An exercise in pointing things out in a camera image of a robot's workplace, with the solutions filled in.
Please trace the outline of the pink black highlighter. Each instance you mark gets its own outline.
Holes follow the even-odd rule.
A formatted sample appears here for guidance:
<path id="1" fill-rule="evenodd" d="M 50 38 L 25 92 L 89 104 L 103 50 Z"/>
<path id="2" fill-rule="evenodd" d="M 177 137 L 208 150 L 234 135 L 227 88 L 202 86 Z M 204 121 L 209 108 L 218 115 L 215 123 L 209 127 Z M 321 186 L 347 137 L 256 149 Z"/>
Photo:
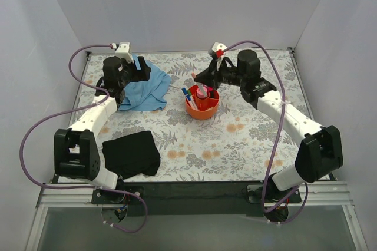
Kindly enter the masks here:
<path id="1" fill-rule="evenodd" d="M 212 89 L 211 87 L 207 87 L 207 90 L 208 90 L 208 93 L 209 93 L 209 97 L 215 98 L 215 90 Z"/>

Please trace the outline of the pink glue bottle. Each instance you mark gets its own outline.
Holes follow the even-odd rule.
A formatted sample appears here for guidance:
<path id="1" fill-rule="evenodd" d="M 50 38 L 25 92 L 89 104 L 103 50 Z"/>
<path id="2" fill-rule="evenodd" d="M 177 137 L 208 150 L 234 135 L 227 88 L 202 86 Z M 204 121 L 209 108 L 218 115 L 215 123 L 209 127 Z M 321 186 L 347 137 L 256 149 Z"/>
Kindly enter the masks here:
<path id="1" fill-rule="evenodd" d="M 206 90 L 197 89 L 196 91 L 196 97 L 199 99 L 205 99 L 208 97 L 208 93 Z"/>

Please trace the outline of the blue cap marker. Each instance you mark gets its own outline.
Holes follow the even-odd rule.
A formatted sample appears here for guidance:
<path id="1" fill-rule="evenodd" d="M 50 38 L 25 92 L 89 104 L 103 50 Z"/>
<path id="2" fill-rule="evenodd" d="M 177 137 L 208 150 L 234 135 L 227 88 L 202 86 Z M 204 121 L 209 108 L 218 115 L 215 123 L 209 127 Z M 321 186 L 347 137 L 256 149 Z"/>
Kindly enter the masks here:
<path id="1" fill-rule="evenodd" d="M 193 108 L 193 109 L 195 109 L 194 104 L 193 104 L 193 102 L 192 102 L 192 100 L 190 98 L 190 95 L 188 94 L 187 90 L 185 88 L 182 88 L 182 92 L 185 95 L 185 98 L 186 98 L 188 104 L 190 105 L 190 107 Z"/>

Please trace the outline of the green cap marker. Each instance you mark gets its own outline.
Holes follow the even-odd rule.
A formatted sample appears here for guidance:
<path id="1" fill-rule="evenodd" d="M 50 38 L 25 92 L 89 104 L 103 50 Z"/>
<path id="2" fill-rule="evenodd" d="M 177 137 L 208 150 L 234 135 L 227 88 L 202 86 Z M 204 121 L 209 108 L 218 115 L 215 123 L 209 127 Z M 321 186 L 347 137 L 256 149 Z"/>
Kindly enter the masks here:
<path id="1" fill-rule="evenodd" d="M 188 93 L 188 96 L 190 97 L 190 99 L 192 100 L 192 102 L 194 102 L 192 93 L 190 92 L 190 89 L 187 89 L 187 93 Z"/>

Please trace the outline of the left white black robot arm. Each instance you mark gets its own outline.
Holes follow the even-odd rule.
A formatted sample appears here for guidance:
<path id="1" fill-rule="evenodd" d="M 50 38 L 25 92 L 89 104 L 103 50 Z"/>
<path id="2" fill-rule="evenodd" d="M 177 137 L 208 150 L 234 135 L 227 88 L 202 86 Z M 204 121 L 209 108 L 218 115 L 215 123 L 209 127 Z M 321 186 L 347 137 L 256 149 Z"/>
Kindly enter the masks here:
<path id="1" fill-rule="evenodd" d="M 118 175 L 105 168 L 97 136 L 123 102 L 125 87 L 148 81 L 151 67 L 142 56 L 133 56 L 130 63 L 113 56 L 103 61 L 102 71 L 91 107 L 68 129 L 59 129 L 54 135 L 54 169 L 58 176 L 106 188 L 105 197 L 118 204 L 125 198 L 125 189 L 117 184 Z"/>

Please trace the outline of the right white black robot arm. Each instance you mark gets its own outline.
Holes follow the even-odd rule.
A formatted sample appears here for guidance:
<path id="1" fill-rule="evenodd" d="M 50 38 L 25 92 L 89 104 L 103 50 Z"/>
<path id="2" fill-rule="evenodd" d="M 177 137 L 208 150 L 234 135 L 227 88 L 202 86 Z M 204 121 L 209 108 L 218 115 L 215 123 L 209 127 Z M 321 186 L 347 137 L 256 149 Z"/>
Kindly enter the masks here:
<path id="1" fill-rule="evenodd" d="M 238 52 L 236 64 L 220 49 L 209 54 L 211 63 L 196 75 L 195 82 L 214 90 L 221 84 L 238 86 L 243 99 L 277 122 L 278 130 L 288 133 L 298 146 L 294 164 L 267 176 L 262 199 L 280 202 L 301 184 L 314 183 L 343 166 L 340 131 L 333 125 L 322 126 L 287 103 L 283 94 L 262 77 L 256 52 Z"/>

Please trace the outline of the blue cloth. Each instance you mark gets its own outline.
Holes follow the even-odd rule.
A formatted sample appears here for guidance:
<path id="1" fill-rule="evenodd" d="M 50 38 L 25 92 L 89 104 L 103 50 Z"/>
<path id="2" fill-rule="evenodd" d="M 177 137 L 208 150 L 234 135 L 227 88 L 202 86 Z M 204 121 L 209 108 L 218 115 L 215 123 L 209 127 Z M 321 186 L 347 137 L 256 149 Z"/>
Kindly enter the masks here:
<path id="1" fill-rule="evenodd" d="M 171 78 L 150 61 L 146 61 L 146 65 L 151 68 L 149 80 L 129 83 L 124 88 L 125 97 L 118 111 L 154 111 L 165 108 L 167 101 L 164 95 L 170 86 Z"/>

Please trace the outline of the orange round organizer container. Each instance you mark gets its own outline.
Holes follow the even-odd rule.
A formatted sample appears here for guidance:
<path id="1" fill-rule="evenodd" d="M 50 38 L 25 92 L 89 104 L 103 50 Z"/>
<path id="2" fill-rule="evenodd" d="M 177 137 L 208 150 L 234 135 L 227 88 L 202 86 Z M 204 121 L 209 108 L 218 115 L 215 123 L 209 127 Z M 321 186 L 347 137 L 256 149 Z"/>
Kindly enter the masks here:
<path id="1" fill-rule="evenodd" d="M 190 107 L 185 98 L 186 110 L 188 114 L 196 120 L 207 120 L 209 118 L 212 118 L 217 112 L 220 104 L 220 95 L 218 91 L 215 90 L 215 98 L 210 98 L 208 96 L 205 99 L 199 99 L 196 97 L 196 91 L 198 88 L 198 85 L 193 85 L 189 88 L 193 96 L 193 104 L 195 109 Z"/>

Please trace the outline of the black cloth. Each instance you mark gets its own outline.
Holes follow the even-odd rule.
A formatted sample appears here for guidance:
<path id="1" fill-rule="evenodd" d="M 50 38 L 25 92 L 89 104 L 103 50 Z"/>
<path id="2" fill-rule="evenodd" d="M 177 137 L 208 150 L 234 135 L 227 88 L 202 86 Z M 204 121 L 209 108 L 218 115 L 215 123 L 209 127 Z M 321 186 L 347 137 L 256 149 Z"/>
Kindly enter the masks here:
<path id="1" fill-rule="evenodd" d="M 106 141 L 102 144 L 102 153 L 105 167 L 123 179 L 139 174 L 154 176 L 161 164 L 160 153 L 150 131 Z"/>

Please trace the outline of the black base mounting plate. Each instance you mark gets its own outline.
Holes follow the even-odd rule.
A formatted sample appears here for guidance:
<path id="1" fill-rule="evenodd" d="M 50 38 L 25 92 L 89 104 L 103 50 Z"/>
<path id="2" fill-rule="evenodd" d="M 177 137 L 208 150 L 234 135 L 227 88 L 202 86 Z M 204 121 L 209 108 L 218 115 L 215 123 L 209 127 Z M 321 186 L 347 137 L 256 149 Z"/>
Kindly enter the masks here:
<path id="1" fill-rule="evenodd" d="M 258 181 L 189 181 L 124 183 L 121 190 L 140 194 L 150 216 L 242 214 L 262 217 Z"/>

